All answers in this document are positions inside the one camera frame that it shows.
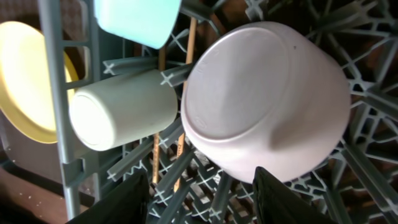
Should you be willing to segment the dark brown serving tray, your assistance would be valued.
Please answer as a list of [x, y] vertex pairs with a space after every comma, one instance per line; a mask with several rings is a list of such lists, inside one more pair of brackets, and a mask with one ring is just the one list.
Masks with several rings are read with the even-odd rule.
[[[1, 1], [1, 23], [28, 24], [44, 35], [37, 1]], [[63, 192], [57, 142], [44, 144], [18, 131], [1, 111], [1, 139], [10, 161], [26, 170], [25, 179], [58, 193]]]

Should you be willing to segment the cream white cup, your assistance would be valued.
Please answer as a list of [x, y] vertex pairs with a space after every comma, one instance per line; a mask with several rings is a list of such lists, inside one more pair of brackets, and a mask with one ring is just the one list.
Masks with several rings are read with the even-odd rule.
[[162, 80], [158, 70], [148, 70], [79, 88], [69, 104], [77, 138], [92, 150], [107, 151], [163, 131], [175, 120], [178, 101]]

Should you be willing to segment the light blue bowl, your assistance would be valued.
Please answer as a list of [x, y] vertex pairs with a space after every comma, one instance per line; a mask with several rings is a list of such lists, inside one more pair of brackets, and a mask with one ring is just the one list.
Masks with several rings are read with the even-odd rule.
[[94, 14], [104, 31], [160, 49], [170, 37], [181, 4], [181, 0], [94, 0]]

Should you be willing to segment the yellow plate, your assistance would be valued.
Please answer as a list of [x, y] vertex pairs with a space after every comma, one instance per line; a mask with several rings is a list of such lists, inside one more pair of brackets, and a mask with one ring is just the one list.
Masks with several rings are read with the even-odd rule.
[[57, 142], [45, 38], [22, 22], [1, 23], [1, 111], [28, 138]]

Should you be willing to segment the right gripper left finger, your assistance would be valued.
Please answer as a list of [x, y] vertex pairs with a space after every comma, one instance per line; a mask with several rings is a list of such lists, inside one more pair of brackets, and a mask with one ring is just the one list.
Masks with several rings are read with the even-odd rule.
[[148, 203], [147, 174], [139, 170], [68, 224], [145, 224]]

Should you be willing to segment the pink bowl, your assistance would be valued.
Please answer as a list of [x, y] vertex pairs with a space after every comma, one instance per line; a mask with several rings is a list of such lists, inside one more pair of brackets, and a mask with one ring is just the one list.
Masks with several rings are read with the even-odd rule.
[[255, 22], [200, 57], [181, 117], [193, 145], [231, 177], [250, 183], [263, 167], [286, 182], [334, 150], [350, 104], [348, 81], [332, 57], [287, 25]]

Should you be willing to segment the grey plastic dishwasher rack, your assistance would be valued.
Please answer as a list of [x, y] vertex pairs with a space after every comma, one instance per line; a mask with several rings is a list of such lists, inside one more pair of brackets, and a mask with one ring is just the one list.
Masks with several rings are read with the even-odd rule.
[[[127, 53], [130, 47], [134, 50], [132, 42], [122, 40], [110, 34], [100, 31], [98, 25], [94, 25], [93, 1], [56, 1], [44, 2], [50, 9], [36, 14], [24, 14], [16, 19], [29, 25], [41, 28], [41, 21], [45, 16], [50, 19], [59, 19], [53, 27], [61, 29], [62, 20], [72, 18], [66, 15], [67, 2], [71, 7], [77, 8], [82, 3], [81, 12], [76, 15], [77, 22], [83, 25], [83, 40], [87, 44], [78, 45], [80, 40], [73, 40], [64, 30], [63, 44], [71, 41], [71, 47], [67, 49], [69, 57], [75, 55], [77, 58], [71, 61], [79, 78], [83, 75], [83, 86], [105, 79], [109, 75], [94, 74], [104, 70], [100, 60], [119, 59], [132, 56]], [[264, 19], [270, 15], [271, 19], [282, 22], [281, 16], [295, 16], [300, 12], [305, 19], [299, 19], [305, 31], [307, 39], [332, 53], [347, 75], [351, 93], [351, 117], [349, 122], [349, 133], [335, 147], [335, 150], [322, 161], [322, 163], [311, 170], [311, 172], [287, 182], [289, 189], [295, 195], [311, 202], [315, 208], [323, 213], [330, 212], [332, 218], [337, 218], [343, 223], [370, 223], [386, 222], [397, 223], [397, 18], [392, 12], [397, 13], [397, 1], [271, 1], [271, 9], [267, 11], [268, 1], [245, 1], [242, 13], [234, 14], [232, 19], [243, 19], [241, 22], [253, 22], [254, 19]], [[321, 19], [326, 16], [337, 15], [340, 9], [347, 8], [349, 15], [354, 16], [353, 21], [344, 21], [338, 29], [321, 31], [320, 28], [328, 24], [320, 24]], [[78, 189], [82, 184], [89, 184], [86, 179], [92, 180], [94, 198], [101, 199], [119, 185], [118, 181], [105, 180], [108, 177], [106, 169], [110, 165], [124, 159], [132, 149], [127, 146], [112, 149], [107, 154], [99, 152], [88, 152], [83, 150], [82, 159], [75, 153], [72, 156], [72, 147], [62, 147], [61, 160], [58, 158], [57, 143], [45, 145], [44, 143], [28, 140], [22, 137], [21, 131], [12, 128], [12, 123], [7, 121], [5, 114], [1, 112], [1, 142], [11, 161], [13, 147], [16, 149], [40, 149], [35, 156], [34, 165], [45, 162], [44, 156], [48, 157], [46, 165], [52, 167], [43, 168], [45, 171], [66, 174], [65, 183], [62, 180], [65, 197], [59, 199], [67, 206], [63, 212], [66, 215], [59, 216], [60, 221], [50, 221], [47, 217], [39, 214], [43, 222], [63, 223], [71, 215], [77, 215], [77, 205], [80, 202]], [[191, 164], [197, 168], [197, 174], [193, 180], [187, 179], [190, 189], [186, 194], [185, 201], [188, 205], [179, 207], [172, 223], [211, 223], [215, 213], [210, 209], [213, 198], [219, 187], [218, 180], [222, 171], [215, 165], [204, 165], [205, 159], [199, 158], [199, 152], [192, 157]], [[253, 194], [248, 184], [238, 184], [237, 190], [230, 190], [230, 200], [215, 200], [216, 205], [222, 205], [226, 209], [225, 223], [255, 223], [256, 217], [249, 211], [252, 204]], [[356, 193], [361, 196], [370, 196], [371, 199], [360, 208], [359, 202], [353, 204], [351, 209], [343, 205], [343, 199], [349, 199], [348, 193]]]

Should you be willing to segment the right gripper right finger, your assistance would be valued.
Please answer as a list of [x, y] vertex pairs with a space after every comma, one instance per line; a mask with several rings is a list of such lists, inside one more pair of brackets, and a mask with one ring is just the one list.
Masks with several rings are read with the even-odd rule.
[[252, 182], [257, 222], [262, 224], [335, 224], [316, 211], [263, 167]]

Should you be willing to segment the wooden chopstick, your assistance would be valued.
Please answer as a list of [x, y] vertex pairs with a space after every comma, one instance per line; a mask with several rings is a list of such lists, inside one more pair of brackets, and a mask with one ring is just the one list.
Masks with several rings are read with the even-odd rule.
[[[185, 59], [186, 64], [190, 64], [193, 62], [196, 29], [197, 29], [197, 20], [192, 17], [190, 21], [190, 28], [188, 35], [187, 55]], [[184, 144], [185, 144], [185, 133], [182, 133], [178, 138], [177, 159], [179, 159], [180, 156], [183, 154]]]
[[[165, 70], [165, 56], [166, 56], [166, 46], [163, 46], [159, 50], [158, 56], [158, 69], [160, 71]], [[154, 134], [154, 150], [153, 150], [153, 165], [152, 165], [152, 183], [157, 184], [159, 181], [159, 133]]]

